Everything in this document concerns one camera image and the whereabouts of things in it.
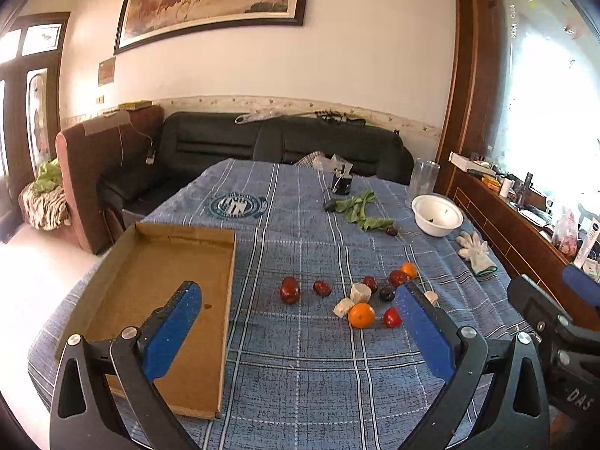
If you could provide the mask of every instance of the wooden cabinet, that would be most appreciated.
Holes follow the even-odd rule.
[[[456,170],[451,199],[473,222],[511,278],[525,274],[548,292],[585,328],[600,330],[600,317],[562,281],[569,260],[504,199],[477,178]]]

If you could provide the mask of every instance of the tablecloth logo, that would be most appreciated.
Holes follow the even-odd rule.
[[[219,218],[246,218],[254,216],[258,218],[267,208],[266,198],[256,197],[248,194],[230,192],[219,196],[211,201],[209,212]]]

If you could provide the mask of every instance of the clear plastic container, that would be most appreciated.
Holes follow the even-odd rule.
[[[417,159],[415,161],[415,168],[410,176],[410,186],[406,195],[406,206],[410,207],[417,196],[433,192],[439,171],[440,165],[432,160]]]

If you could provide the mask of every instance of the door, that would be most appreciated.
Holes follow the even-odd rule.
[[[16,20],[0,39],[0,240],[22,223],[19,195],[56,158],[58,80],[68,13]]]

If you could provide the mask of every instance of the metal screw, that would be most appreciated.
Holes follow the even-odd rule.
[[[470,326],[463,326],[460,330],[464,338],[475,338],[477,336],[477,330]]]
[[[569,365],[571,363],[571,358],[565,350],[559,350],[559,360],[562,365]]]
[[[520,332],[517,335],[517,339],[518,341],[520,341],[523,345],[527,345],[529,343],[531,343],[531,337],[529,336],[529,333],[525,333],[525,332]]]
[[[80,341],[81,341],[81,335],[78,335],[77,333],[75,333],[69,337],[69,339],[67,340],[67,343],[69,345],[77,345]]]
[[[137,328],[135,326],[128,326],[121,332],[121,336],[126,340],[130,340],[137,335]]]

